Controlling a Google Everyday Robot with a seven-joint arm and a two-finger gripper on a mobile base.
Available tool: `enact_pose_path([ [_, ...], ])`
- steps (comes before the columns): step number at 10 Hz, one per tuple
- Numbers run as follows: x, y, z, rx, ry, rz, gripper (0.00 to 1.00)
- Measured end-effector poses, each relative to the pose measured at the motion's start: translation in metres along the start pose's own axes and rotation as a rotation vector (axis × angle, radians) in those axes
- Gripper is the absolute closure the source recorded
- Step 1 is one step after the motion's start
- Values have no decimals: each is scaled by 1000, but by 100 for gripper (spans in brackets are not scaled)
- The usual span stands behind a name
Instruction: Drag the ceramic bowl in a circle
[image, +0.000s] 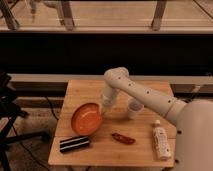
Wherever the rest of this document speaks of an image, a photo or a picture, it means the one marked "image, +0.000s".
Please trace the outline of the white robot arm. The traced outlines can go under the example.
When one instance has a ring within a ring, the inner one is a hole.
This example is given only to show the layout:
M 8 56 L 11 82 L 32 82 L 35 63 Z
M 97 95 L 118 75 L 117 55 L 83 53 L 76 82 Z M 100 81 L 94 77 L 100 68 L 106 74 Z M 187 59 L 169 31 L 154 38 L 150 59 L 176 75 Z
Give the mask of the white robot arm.
M 129 78 L 125 67 L 104 73 L 102 105 L 111 107 L 121 90 L 176 127 L 172 171 L 213 171 L 213 102 L 186 103 L 174 96 L 143 86 Z

